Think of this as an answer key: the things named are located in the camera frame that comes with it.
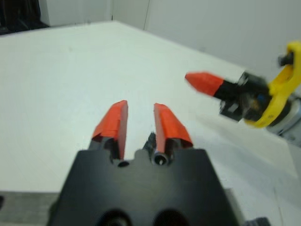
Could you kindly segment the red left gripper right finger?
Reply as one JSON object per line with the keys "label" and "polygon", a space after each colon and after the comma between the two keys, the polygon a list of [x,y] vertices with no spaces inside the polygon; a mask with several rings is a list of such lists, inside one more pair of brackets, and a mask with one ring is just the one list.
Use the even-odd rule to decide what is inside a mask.
{"label": "red left gripper right finger", "polygon": [[167,142],[171,139],[180,141],[183,148],[193,147],[190,135],[174,113],[163,104],[154,104],[157,151],[167,154]]}

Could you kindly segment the black and yellow right gripper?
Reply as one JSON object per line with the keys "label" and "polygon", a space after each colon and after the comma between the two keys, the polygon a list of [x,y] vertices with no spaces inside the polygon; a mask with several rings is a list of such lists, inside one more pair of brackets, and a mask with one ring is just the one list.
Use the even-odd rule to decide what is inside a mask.
{"label": "black and yellow right gripper", "polygon": [[224,80],[220,86],[220,114],[256,128],[271,125],[301,84],[301,43],[292,41],[286,49],[286,54],[278,58],[283,69],[273,81],[247,71],[236,83]]}

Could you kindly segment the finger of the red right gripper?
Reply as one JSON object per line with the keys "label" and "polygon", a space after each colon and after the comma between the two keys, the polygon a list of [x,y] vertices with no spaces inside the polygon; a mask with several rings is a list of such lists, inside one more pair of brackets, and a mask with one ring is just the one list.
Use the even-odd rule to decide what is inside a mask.
{"label": "finger of the red right gripper", "polygon": [[198,92],[222,101],[232,101],[238,97],[238,86],[224,78],[208,72],[187,73],[186,81]]}

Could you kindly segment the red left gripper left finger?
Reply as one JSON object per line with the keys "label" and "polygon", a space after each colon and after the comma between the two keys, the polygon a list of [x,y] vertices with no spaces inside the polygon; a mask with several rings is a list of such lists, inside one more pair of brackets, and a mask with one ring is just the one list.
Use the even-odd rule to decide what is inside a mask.
{"label": "red left gripper left finger", "polygon": [[124,159],[127,117],[127,101],[122,100],[114,103],[96,126],[89,149],[108,150],[113,159]]}

